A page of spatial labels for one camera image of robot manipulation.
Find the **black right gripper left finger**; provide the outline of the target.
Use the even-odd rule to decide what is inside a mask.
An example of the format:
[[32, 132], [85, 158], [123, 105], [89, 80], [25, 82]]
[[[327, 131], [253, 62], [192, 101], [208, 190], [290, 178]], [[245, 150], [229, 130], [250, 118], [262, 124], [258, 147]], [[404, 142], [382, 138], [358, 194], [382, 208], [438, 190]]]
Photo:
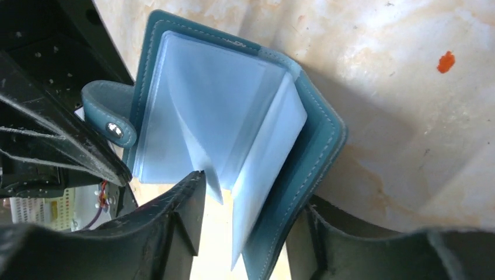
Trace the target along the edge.
[[93, 230], [3, 225], [1, 278], [189, 279], [205, 191], [205, 173], [193, 171], [169, 191]]

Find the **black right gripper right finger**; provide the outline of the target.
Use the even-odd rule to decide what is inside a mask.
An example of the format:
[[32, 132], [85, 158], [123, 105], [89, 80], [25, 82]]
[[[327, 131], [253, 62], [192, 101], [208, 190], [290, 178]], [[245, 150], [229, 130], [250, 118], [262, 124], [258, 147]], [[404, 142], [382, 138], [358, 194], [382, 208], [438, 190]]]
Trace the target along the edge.
[[293, 279], [493, 279], [494, 230], [400, 233], [313, 196], [287, 241]]

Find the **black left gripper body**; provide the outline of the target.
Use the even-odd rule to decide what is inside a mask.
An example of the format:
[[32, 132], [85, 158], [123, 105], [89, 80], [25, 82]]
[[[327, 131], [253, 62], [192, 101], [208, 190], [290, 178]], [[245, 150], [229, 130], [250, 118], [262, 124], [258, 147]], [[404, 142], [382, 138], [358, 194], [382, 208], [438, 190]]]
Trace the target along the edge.
[[92, 1], [1, 2], [1, 197], [55, 197], [112, 181], [112, 154], [76, 114], [82, 87], [106, 76], [76, 19]]

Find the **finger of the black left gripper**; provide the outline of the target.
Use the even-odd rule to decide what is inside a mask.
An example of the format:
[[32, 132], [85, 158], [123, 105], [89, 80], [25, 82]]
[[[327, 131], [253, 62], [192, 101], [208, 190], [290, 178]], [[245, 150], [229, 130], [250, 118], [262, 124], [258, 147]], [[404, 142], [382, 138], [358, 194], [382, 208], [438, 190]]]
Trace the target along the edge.
[[98, 8], [91, 0], [58, 1], [69, 27], [78, 39], [91, 48], [99, 63], [106, 68], [115, 81], [134, 84], [121, 55], [118, 53]]
[[107, 142], [1, 52], [1, 153], [28, 163], [89, 173], [118, 186], [129, 168]]

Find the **teal card holder wallet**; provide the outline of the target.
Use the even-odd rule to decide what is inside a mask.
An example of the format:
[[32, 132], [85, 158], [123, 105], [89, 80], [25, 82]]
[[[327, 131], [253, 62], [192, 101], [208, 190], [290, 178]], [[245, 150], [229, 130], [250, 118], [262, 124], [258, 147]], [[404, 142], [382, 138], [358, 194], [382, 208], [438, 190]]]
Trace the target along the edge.
[[288, 56], [153, 11], [136, 83], [82, 88], [85, 120], [124, 149], [146, 184], [205, 172], [233, 198], [232, 263], [269, 279], [297, 215], [342, 150], [347, 127]]

